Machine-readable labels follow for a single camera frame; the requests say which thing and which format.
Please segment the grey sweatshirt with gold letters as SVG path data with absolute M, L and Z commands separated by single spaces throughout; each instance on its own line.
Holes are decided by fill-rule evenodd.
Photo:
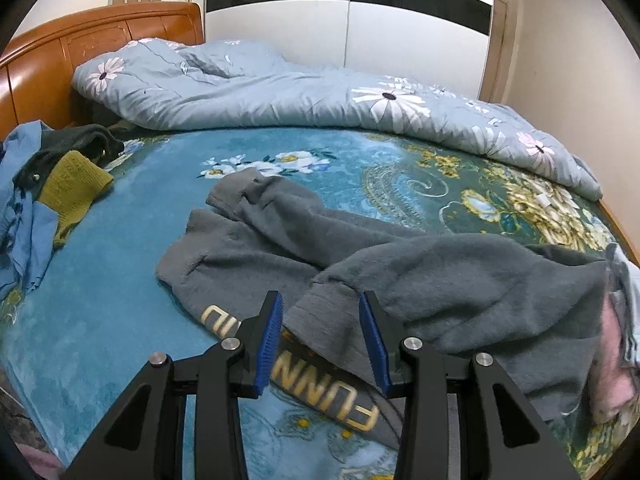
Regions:
M 285 329 L 363 388 L 356 428 L 391 448 L 402 405 L 374 388 L 358 322 L 366 290 L 438 351 L 493 354 L 563 444 L 581 448 L 593 430 L 586 387 L 608 284 L 599 256 L 496 234 L 428 234 L 328 208 L 291 179 L 245 169 L 213 186 L 155 273 L 219 337 L 234 335 L 268 290 L 280 292 Z

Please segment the blue shirt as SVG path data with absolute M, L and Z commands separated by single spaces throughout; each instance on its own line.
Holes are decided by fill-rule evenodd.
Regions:
M 43 122 L 17 126 L 1 145 L 1 297 L 28 294 L 41 283 L 53 254 L 58 214 L 13 182 L 41 148 Z

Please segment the teal floral bed blanket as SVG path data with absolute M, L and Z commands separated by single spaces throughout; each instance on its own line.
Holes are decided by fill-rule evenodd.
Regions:
M 484 158 L 400 136 L 348 130 L 222 130 L 134 140 L 115 184 L 51 260 L 41 285 L 1 310 L 1 365 L 44 442 L 69 465 L 154 350 L 175 359 L 214 343 L 155 277 L 192 209 L 248 165 L 290 177 L 344 209 L 430 233 L 496 233 L 520 243 L 598 252 L 613 240 L 603 211 L 559 186 Z M 251 479 L 391 479 L 396 452 L 334 422 L 375 415 L 298 353 L 277 362 L 258 401 L 241 401 Z M 639 401 L 592 426 L 588 402 L 552 422 L 579 474 L 596 478 L 639 421 Z

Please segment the dark green and mustard garment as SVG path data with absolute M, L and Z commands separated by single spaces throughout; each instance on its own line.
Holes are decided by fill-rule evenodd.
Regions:
M 43 130 L 40 148 L 13 182 L 58 214 L 54 248 L 66 244 L 91 205 L 111 188 L 114 178 L 105 166 L 124 149 L 124 142 L 100 125 Z

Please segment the white wardrobe with black band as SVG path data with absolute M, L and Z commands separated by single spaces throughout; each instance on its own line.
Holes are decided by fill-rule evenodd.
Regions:
M 441 84 L 476 98 L 494 0 L 205 0 L 208 40 L 271 44 L 287 60 Z

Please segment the light blue floral quilt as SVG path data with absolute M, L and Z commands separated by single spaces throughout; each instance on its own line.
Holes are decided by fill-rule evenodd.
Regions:
M 587 200 L 602 197 L 584 162 L 510 107 L 405 77 L 295 64 L 260 42 L 131 40 L 79 65 L 72 85 L 145 129 L 283 126 L 395 133 L 527 170 Z

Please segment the orange wooden headboard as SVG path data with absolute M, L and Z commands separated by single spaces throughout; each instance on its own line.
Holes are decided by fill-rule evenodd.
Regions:
M 1 55 L 2 138 L 37 119 L 53 129 L 91 122 L 91 105 L 72 87 L 76 67 L 146 37 L 201 44 L 200 7 L 179 1 L 101 6 L 12 39 Z

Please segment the pink folded garment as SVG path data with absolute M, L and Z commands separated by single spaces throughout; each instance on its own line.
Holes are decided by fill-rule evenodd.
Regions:
M 634 368 L 623 366 L 623 334 L 610 295 L 603 300 L 602 334 L 588 377 L 589 405 L 597 425 L 612 420 L 638 395 Z

